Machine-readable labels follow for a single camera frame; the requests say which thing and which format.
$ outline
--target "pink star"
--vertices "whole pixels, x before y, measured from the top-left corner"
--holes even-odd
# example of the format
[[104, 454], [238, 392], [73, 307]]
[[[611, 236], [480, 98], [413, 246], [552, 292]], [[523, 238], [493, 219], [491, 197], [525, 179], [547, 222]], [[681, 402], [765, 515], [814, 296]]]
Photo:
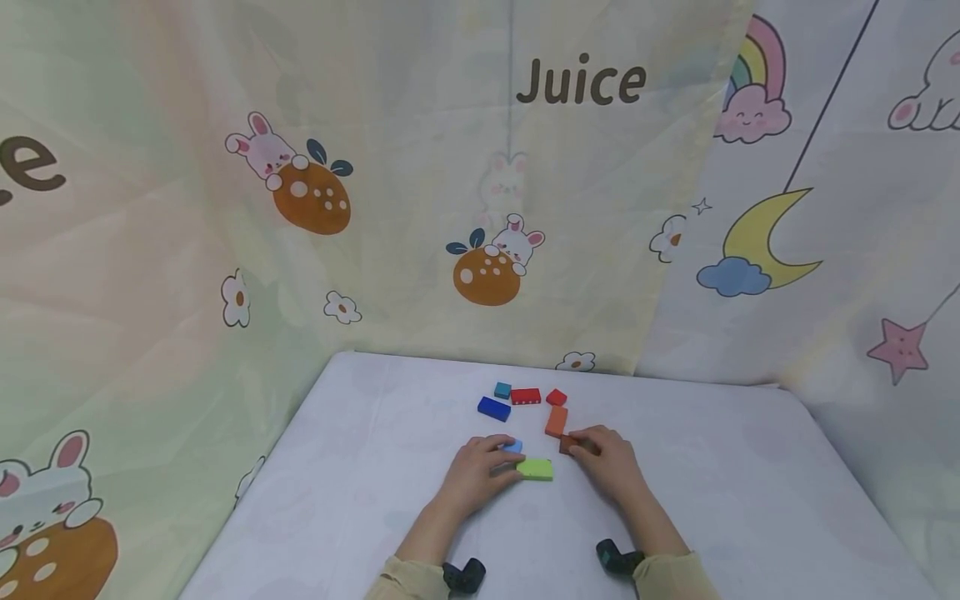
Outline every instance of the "pink star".
[[900, 383], [907, 369], [925, 371], [927, 364], [920, 352], [920, 341], [924, 337], [926, 323], [913, 329], [904, 329], [889, 319], [881, 319], [880, 323], [883, 325], [883, 343], [867, 352], [867, 356], [890, 365], [894, 385]]

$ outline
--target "sleeve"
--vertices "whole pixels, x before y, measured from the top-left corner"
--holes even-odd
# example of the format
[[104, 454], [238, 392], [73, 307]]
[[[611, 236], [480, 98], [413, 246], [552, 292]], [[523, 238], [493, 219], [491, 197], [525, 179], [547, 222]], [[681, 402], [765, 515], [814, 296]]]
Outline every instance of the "sleeve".
[[634, 582], [643, 600], [721, 600], [692, 552], [647, 558], [636, 567]]
[[364, 600], [446, 600], [444, 571], [433, 564], [387, 559]]

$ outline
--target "green block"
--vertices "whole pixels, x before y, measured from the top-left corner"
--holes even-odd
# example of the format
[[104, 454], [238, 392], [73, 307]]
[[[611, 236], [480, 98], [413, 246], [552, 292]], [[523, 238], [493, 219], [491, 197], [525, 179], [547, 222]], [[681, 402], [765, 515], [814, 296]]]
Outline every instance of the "green block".
[[524, 479], [553, 481], [553, 463], [544, 458], [528, 458], [518, 463], [516, 470], [523, 474]]

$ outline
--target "black device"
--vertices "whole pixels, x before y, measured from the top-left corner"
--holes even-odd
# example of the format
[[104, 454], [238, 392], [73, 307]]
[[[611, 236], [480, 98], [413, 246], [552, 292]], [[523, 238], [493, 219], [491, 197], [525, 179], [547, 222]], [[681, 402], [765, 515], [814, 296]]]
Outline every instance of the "black device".
[[611, 575], [631, 577], [636, 567], [643, 562], [646, 557], [639, 550], [620, 554], [620, 550], [613, 543], [613, 540], [607, 538], [597, 544], [597, 559], [604, 570]]
[[463, 570], [450, 563], [444, 563], [444, 583], [452, 593], [476, 593], [486, 574], [487, 568], [476, 559], [467, 561]]

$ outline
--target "crescent moon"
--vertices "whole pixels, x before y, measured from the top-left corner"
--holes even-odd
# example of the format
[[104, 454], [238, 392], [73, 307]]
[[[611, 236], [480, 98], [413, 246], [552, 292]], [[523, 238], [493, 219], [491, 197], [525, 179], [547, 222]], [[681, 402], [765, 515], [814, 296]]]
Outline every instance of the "crescent moon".
[[789, 285], [813, 272], [822, 260], [805, 265], [788, 265], [777, 260], [770, 252], [770, 236], [777, 222], [811, 189], [813, 188], [778, 194], [754, 204], [740, 215], [727, 232], [727, 239], [723, 243], [724, 256], [741, 256], [759, 265], [763, 273], [770, 276], [771, 290]]

